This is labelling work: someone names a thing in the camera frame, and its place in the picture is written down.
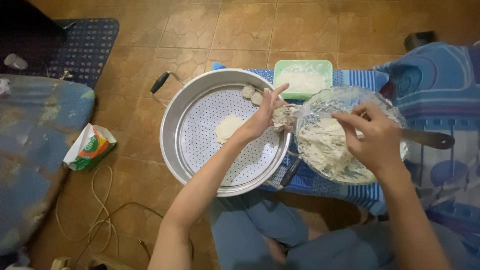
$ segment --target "blue mat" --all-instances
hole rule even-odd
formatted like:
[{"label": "blue mat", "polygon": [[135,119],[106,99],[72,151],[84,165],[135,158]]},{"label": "blue mat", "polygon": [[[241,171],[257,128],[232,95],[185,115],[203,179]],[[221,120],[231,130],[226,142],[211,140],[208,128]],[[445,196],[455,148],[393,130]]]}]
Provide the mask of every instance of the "blue mat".
[{"label": "blue mat", "polygon": [[24,58],[29,67],[24,71],[3,69],[1,73],[46,77],[46,66],[50,78],[60,78],[64,70],[73,73],[69,81],[94,88],[103,67],[117,38],[120,24],[114,19],[74,19],[56,20],[58,25],[68,25],[76,22],[67,30],[67,40],[64,44],[47,53],[45,40],[38,39],[38,44],[18,43],[15,51],[11,46],[2,46],[0,56],[17,53]]}]

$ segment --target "green plastic container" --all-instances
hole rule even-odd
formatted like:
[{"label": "green plastic container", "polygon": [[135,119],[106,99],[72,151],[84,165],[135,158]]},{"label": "green plastic container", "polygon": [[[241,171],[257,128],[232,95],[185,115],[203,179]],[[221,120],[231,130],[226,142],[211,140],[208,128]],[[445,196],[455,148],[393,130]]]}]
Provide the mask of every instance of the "green plastic container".
[{"label": "green plastic container", "polygon": [[[273,75],[273,85],[279,87],[280,85],[276,84],[276,79],[285,68],[289,67],[292,64],[307,64],[311,65],[318,74],[324,75],[326,77],[326,86],[325,88],[331,87],[333,85],[333,66],[332,63],[328,60],[280,60],[275,64],[275,70]],[[315,93],[300,93],[300,92],[289,92],[289,89],[285,90],[281,96],[283,99],[308,99]]]}]

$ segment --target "snack bag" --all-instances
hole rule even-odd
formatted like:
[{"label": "snack bag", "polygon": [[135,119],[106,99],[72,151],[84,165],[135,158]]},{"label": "snack bag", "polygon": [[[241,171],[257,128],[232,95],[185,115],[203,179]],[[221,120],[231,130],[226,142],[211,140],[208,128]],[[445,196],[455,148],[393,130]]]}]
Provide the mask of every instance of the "snack bag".
[{"label": "snack bag", "polygon": [[116,144],[117,140],[110,131],[89,123],[68,150],[63,162],[74,171],[93,168]]}]

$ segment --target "tiled floor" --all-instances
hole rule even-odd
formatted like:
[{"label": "tiled floor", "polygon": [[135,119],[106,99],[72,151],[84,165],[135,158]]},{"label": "tiled floor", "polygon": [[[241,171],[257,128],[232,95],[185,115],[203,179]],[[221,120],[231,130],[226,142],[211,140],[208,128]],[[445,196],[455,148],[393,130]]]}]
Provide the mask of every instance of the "tiled floor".
[{"label": "tiled floor", "polygon": [[[164,71],[188,81],[211,69],[213,61],[229,67],[273,68],[281,59],[327,59],[337,69],[366,69],[405,53],[403,39],[412,31],[436,30],[442,41],[472,44],[480,39],[478,0],[31,0],[53,19],[115,18],[120,33],[95,92],[93,123],[108,128],[119,147],[102,163],[113,169],[106,206],[113,211],[136,201],[165,213],[181,185],[163,163],[158,131],[163,106],[148,90]],[[180,88],[169,80],[158,97],[168,102]],[[93,173],[73,172],[60,199],[60,219],[71,237],[81,236],[99,211],[90,181]],[[108,189],[106,169],[95,188]],[[305,220],[330,229],[359,219],[349,203],[280,194],[301,210]],[[119,261],[145,269],[161,219],[135,206],[113,217],[119,233]],[[93,242],[102,247],[107,230]],[[218,269],[208,222],[192,231],[194,269]],[[54,258],[77,258],[86,244],[71,243],[54,216],[46,218],[31,246],[35,269],[49,269]],[[114,258],[111,241],[102,253]],[[91,256],[87,251],[83,261]]]}]

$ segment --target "knee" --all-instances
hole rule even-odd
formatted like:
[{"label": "knee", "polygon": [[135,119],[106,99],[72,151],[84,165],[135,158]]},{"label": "knee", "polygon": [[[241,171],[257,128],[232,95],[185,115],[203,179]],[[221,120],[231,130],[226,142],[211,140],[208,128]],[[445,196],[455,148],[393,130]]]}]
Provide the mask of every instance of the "knee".
[{"label": "knee", "polygon": [[452,268],[466,269],[468,254],[457,234],[437,223],[431,224]]}]

